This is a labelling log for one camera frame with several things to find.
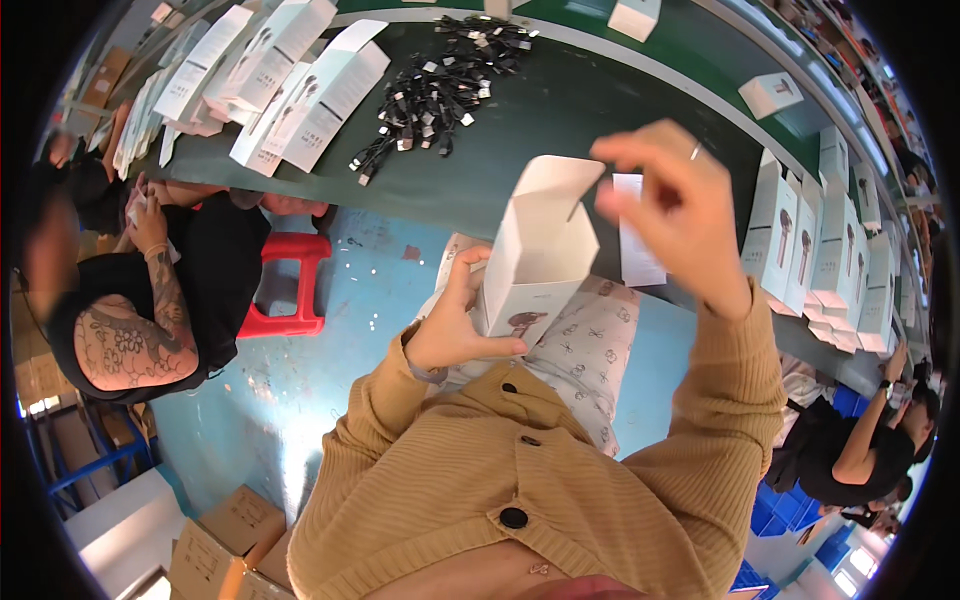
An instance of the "tan cardigan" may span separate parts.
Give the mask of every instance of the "tan cardigan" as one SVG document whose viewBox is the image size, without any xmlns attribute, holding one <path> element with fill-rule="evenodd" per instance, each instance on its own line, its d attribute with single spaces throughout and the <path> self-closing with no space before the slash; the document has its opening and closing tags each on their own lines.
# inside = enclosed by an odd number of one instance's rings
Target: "tan cardigan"
<svg viewBox="0 0 960 600">
<path fill-rule="evenodd" d="M 424 400 L 427 384 L 411 376 L 402 347 L 417 326 L 406 329 L 354 382 L 347 414 L 324 435 L 290 543 L 297 596 L 360 598 L 508 539 L 570 577 L 606 574 L 671 599 L 722 596 L 786 402 L 770 311 L 751 284 L 742 323 L 701 306 L 666 440 L 619 463 L 520 364 L 500 362 L 460 393 Z M 528 515 L 525 527 L 500 522 L 507 507 Z"/>
</svg>

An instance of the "concrete floor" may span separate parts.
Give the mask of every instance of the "concrete floor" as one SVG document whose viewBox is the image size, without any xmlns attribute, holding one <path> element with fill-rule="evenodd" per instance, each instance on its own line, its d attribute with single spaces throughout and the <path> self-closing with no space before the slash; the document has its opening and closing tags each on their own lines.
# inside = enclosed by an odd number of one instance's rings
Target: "concrete floor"
<svg viewBox="0 0 960 600">
<path fill-rule="evenodd" d="M 313 231 L 304 217 L 273 222 L 274 230 Z M 185 512 L 201 513 L 245 483 L 283 507 L 288 522 L 295 520 L 315 481 L 322 434 L 346 412 L 353 380 L 379 363 L 433 293 L 449 236 L 341 208 L 329 233 L 333 256 L 317 277 L 324 331 L 240 340 L 237 357 L 220 375 L 153 402 L 163 460 L 182 482 Z M 266 265 L 257 304 L 271 315 L 289 314 L 297 271 L 295 261 Z M 613 424 L 620 456 L 666 435 L 694 327 L 692 313 L 643 298 Z"/>
</svg>

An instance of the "finger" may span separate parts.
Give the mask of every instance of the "finger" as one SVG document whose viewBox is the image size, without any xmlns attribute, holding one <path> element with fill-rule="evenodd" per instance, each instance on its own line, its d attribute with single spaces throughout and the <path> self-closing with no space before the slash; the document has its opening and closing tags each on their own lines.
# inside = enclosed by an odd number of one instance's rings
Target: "finger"
<svg viewBox="0 0 960 600">
<path fill-rule="evenodd" d="M 485 338 L 477 336 L 470 343 L 473 358 L 498 358 L 523 354 L 527 345 L 517 338 Z"/>
<path fill-rule="evenodd" d="M 458 252 L 450 268 L 447 289 L 463 290 L 469 284 L 470 265 L 490 258 L 490 249 L 486 246 L 474 246 Z"/>
</svg>

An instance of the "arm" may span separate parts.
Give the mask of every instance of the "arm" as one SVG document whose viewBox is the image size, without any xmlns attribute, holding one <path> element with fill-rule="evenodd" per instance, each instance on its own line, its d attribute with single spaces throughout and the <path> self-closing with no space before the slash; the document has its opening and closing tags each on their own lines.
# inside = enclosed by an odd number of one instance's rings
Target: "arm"
<svg viewBox="0 0 960 600">
<path fill-rule="evenodd" d="M 887 363 L 887 381 L 900 379 L 905 364 L 906 344 L 900 343 L 890 362 Z M 862 486 L 870 480 L 876 464 L 876 452 L 870 449 L 870 441 L 874 437 L 876 425 L 886 405 L 886 390 L 877 390 L 866 412 L 860 416 L 853 427 L 847 443 L 843 446 L 843 451 L 840 452 L 840 457 L 833 464 L 833 478 L 839 483 Z"/>
<path fill-rule="evenodd" d="M 154 288 L 154 321 L 132 303 L 108 296 L 77 319 L 74 345 L 84 375 L 105 392 L 164 385 L 184 379 L 199 364 L 180 284 L 167 251 L 147 260 Z"/>
</svg>

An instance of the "hair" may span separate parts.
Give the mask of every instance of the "hair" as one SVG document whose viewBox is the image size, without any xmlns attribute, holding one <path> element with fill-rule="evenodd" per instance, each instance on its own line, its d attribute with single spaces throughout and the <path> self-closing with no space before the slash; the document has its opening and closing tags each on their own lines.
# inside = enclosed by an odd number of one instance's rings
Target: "hair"
<svg viewBox="0 0 960 600">
<path fill-rule="evenodd" d="M 911 493 L 913 493 L 913 479 L 910 478 L 910 475 L 903 475 L 897 484 L 897 501 L 906 502 Z"/>
</svg>

